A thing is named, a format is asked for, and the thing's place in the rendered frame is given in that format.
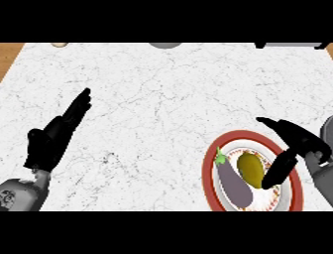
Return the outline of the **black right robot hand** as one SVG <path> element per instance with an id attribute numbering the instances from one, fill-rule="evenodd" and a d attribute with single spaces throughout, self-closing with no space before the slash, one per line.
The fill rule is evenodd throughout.
<path id="1" fill-rule="evenodd" d="M 309 153 L 320 153 L 317 165 L 322 165 L 331 159 L 332 149 L 326 142 L 292 122 L 283 119 L 275 121 L 266 117 L 257 117 L 255 120 L 276 132 L 288 145 L 288 149 L 278 155 L 261 180 L 261 187 L 267 190 L 286 180 L 297 165 L 297 156 L 306 157 Z"/>

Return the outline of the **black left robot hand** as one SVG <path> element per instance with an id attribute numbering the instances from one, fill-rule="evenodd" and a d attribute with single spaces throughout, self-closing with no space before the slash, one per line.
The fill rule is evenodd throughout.
<path id="1" fill-rule="evenodd" d="M 34 128 L 30 131 L 25 168 L 47 172 L 55 169 L 90 107 L 90 89 L 87 88 L 75 98 L 65 114 L 55 117 L 44 129 Z"/>

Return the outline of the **yellow lemon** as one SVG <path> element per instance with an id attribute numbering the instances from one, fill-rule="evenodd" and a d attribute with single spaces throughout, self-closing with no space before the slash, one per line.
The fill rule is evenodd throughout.
<path id="1" fill-rule="evenodd" d="M 260 158 L 255 154 L 244 153 L 238 159 L 238 169 L 245 182 L 255 188 L 261 188 L 264 170 Z"/>

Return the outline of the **red rimmed white plate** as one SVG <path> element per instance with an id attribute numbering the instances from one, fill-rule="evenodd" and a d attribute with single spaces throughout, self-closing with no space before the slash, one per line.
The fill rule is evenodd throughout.
<path id="1" fill-rule="evenodd" d="M 276 143 L 261 134 L 248 130 L 236 130 L 223 134 L 210 146 L 202 164 L 202 183 L 205 197 L 213 211 L 238 211 L 221 187 L 220 175 L 216 166 L 217 148 L 229 154 L 239 148 L 249 148 L 273 162 L 282 152 Z M 269 211 L 301 211 L 304 195 L 300 176 L 291 171 L 288 180 L 279 187 L 279 196 Z"/>

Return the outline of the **purple eggplant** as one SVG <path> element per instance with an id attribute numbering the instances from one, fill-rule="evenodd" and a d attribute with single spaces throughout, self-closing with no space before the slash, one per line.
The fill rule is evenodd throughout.
<path id="1" fill-rule="evenodd" d="M 221 149 L 217 149 L 216 165 L 224 193 L 236 207 L 247 208 L 252 203 L 251 188 L 236 173 L 229 157 L 221 152 Z"/>

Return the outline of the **grey appliance with black feet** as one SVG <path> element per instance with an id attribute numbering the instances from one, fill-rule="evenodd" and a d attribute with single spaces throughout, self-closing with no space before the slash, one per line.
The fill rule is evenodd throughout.
<path id="1" fill-rule="evenodd" d="M 325 50 L 331 43 L 254 43 L 257 49 L 266 47 L 307 47 L 314 50 Z"/>

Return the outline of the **grey round object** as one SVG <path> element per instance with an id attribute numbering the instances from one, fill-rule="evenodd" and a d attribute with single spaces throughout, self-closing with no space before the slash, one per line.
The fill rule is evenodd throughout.
<path id="1" fill-rule="evenodd" d="M 180 45 L 182 45 L 182 43 L 151 43 L 152 47 L 155 47 L 156 49 L 162 49 L 162 50 L 174 49 Z"/>

